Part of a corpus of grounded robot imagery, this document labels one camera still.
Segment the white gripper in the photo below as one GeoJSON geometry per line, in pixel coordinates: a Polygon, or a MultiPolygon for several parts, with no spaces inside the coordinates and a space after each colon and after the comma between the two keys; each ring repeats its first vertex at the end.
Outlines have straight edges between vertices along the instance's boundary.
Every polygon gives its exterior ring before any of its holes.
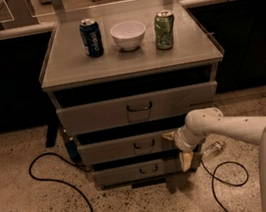
{"type": "Polygon", "coordinates": [[[201,128],[189,124],[162,135],[166,140],[174,141],[176,147],[182,151],[179,153],[179,160],[183,172],[194,168],[194,153],[189,151],[193,151],[206,136],[207,133],[201,128]]]}

